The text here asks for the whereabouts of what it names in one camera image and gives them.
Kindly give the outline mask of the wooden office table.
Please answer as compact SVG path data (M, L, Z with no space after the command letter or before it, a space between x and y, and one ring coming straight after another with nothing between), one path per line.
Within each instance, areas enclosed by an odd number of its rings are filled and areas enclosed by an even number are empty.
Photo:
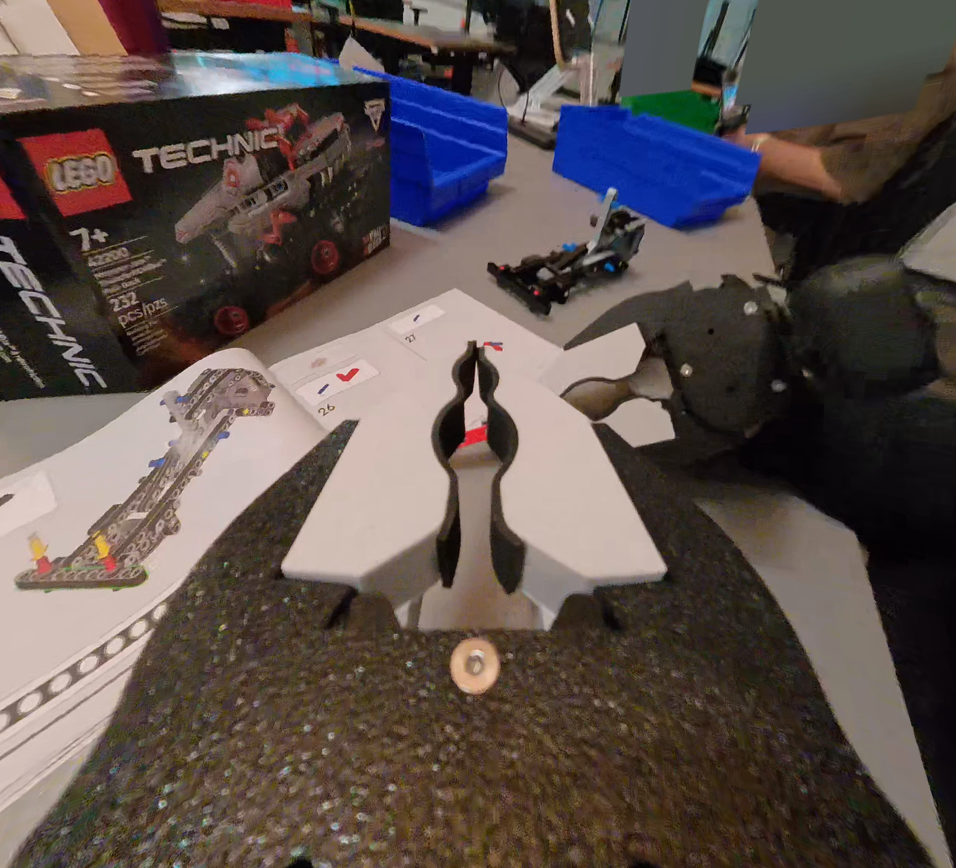
M301 25L310 32L323 32L337 44L349 35L359 40L371 38L384 49L382 63L390 75L398 74L402 57L417 54L448 65L451 90L463 96L472 93L473 71L480 57L506 57L516 51L507 42L390 19L343 15L328 22L316 19L307 11L219 0L157 0L157 6L161 14L199 14Z

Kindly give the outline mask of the blue plastic bin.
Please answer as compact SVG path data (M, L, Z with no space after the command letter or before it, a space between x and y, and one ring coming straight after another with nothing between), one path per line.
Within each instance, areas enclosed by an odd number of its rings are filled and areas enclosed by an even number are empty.
M620 107L565 106L559 115L553 169L590 191L617 200L658 224L693 230L720 222L743 204L754 176L682 166L650 151L630 134Z
M628 132L650 151L682 166L754 176L760 166L756 152L712 134L645 113L629 115Z
M431 227L472 205L504 174L505 108L388 73L361 72L389 87L393 219Z

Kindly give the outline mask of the green plastic bin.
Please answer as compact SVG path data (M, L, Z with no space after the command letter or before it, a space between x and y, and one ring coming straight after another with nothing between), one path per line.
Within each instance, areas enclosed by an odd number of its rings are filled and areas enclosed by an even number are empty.
M622 97L619 103L635 116L646 114L706 134L716 134L721 116L719 98L693 89Z

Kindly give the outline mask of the black toy car chassis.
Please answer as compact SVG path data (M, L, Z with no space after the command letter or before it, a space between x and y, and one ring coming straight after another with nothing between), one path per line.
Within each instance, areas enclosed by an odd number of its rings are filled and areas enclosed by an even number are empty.
M548 316L554 305L564 305L572 292L596 281L617 279L639 253L645 221L620 204L610 188L591 215L591 238L568 242L546 254L532 254L516 264L490 262L486 271L496 285L528 310Z

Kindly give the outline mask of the person's dark trousers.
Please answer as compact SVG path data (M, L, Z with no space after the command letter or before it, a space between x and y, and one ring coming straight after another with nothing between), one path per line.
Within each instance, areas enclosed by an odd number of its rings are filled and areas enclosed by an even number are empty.
M954 560L872 552L867 575L946 838L955 855Z

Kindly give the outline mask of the person's right forearm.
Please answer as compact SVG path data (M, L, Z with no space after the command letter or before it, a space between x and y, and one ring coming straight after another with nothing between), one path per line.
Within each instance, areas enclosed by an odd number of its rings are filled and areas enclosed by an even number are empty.
M954 579L953 375L849 395L805 371L781 416L690 466L772 480L852 530L871 559Z

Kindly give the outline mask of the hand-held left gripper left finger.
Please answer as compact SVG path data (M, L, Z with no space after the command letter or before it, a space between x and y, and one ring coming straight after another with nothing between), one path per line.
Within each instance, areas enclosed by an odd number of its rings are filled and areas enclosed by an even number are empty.
M394 607L453 585L462 534L450 459L466 436L478 359L467 342L358 420L282 575L380 594Z

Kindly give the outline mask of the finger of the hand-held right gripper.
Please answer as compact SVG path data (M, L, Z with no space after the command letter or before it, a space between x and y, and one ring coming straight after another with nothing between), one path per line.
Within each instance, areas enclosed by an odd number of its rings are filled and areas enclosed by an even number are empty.
M538 378L564 400L626 400L646 344L636 324L562 351Z
M561 398L592 422L606 420L631 401L667 402L674 392L670 372L664 360L641 360L628 376L611 380L592 377L572 384Z

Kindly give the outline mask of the grey desk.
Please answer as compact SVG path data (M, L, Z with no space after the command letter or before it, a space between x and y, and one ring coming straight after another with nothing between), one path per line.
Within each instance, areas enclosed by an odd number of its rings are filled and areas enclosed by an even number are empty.
M722 274L771 274L771 252L754 206L691 234L649 226L636 267L538 320L490 280L484 266L576 240L594 208L591 193L558 177L551 157L509 140L504 178L483 203L439 229L398 224L380 256L282 312L238 345L273 364L364 329L449 289L564 344L617 302ZM931 798L890 649L849 530L785 489L744 471L682 477L783 605L819 673L836 718L880 789L926 844L938 866L950 851Z

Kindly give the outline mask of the black toy set box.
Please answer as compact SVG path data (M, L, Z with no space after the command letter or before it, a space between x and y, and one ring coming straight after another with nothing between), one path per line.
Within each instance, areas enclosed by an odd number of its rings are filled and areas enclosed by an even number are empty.
M1 86L2 401L155 388L389 244L380 77L177 51Z

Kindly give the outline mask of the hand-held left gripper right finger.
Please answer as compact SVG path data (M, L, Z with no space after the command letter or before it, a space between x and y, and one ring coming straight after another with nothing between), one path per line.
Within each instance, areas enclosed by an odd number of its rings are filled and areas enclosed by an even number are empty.
M547 630L572 596L657 582L666 564L598 437L550 389L476 351L491 484L489 548L498 582Z

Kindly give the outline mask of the open instruction booklet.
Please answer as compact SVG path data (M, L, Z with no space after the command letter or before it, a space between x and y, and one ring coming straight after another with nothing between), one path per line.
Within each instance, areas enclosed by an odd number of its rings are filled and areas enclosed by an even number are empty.
M168 598L322 437L476 339L538 377L559 347L459 290L268 367L220 351L2 479L2 810L95 740Z

